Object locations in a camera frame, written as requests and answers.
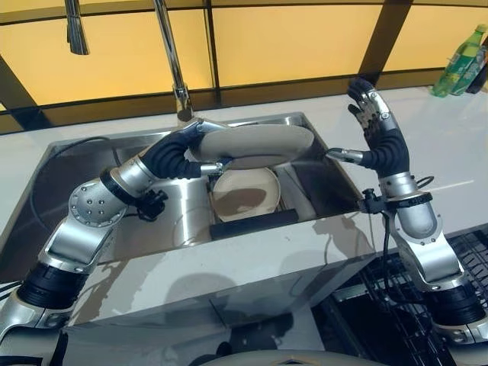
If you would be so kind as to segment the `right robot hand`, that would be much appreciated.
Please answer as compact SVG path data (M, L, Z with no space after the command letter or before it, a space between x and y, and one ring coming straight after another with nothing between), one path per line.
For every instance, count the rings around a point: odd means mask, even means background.
M363 130L368 150L331 148L326 156L356 164L385 178L409 171L409 150L400 126L379 91L363 78L353 79L347 95L354 101L348 111Z

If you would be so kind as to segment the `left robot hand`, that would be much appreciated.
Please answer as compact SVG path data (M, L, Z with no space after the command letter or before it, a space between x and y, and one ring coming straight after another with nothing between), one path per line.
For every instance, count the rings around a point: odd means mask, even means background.
M205 135L229 128L225 124L195 117L151 145L140 155L140 160L154 176L161 179L221 175L224 167L222 162L190 161L185 157L185 152L189 148L198 147Z

